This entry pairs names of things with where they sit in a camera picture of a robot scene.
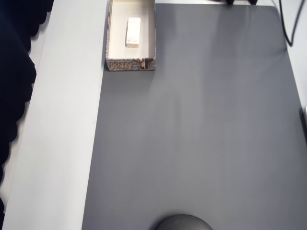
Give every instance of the open cardboard box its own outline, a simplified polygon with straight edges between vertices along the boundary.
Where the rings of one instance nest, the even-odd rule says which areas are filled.
[[[125,44],[129,17],[141,18],[138,48]],[[106,41],[106,64],[110,71],[155,69],[154,18],[154,0],[110,0]]]

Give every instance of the gray surface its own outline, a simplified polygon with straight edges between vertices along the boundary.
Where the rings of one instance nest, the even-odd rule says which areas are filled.
[[[156,5],[155,72],[104,71],[83,230],[307,229],[307,147],[276,9]]]

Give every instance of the black fabric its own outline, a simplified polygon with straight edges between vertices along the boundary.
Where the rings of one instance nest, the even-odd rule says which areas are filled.
[[[0,0],[1,164],[9,156],[9,143],[18,135],[16,122],[24,114],[24,103],[31,99],[36,71],[28,55],[31,50],[30,37],[37,34],[52,4],[53,0]],[[4,205],[2,201],[0,204],[2,226]]]

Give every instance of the black cable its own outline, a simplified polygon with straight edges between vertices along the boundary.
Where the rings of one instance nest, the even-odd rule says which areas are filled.
[[[289,46],[293,46],[293,39],[294,39],[294,34],[295,34],[295,30],[296,30],[296,26],[297,26],[297,22],[298,22],[298,18],[301,14],[301,11],[303,9],[303,5],[305,3],[305,0],[302,0],[301,1],[301,4],[299,6],[299,9],[298,9],[298,13],[296,15],[296,19],[295,19],[295,23],[294,23],[294,27],[293,27],[293,31],[292,31],[292,36],[291,36],[291,40],[288,38],[288,35],[287,35],[287,32],[286,32],[286,28],[285,28],[285,25],[284,25],[284,21],[283,21],[283,6],[282,6],[282,0],[279,0],[279,7],[280,7],[280,16],[281,16],[281,19],[282,19],[282,25],[283,25],[283,33],[284,33],[284,36],[286,38],[286,41],[287,43],[289,44]]]

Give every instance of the white eraser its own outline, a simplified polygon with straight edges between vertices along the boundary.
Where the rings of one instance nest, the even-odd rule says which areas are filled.
[[[141,18],[128,18],[126,47],[137,48],[140,43]]]

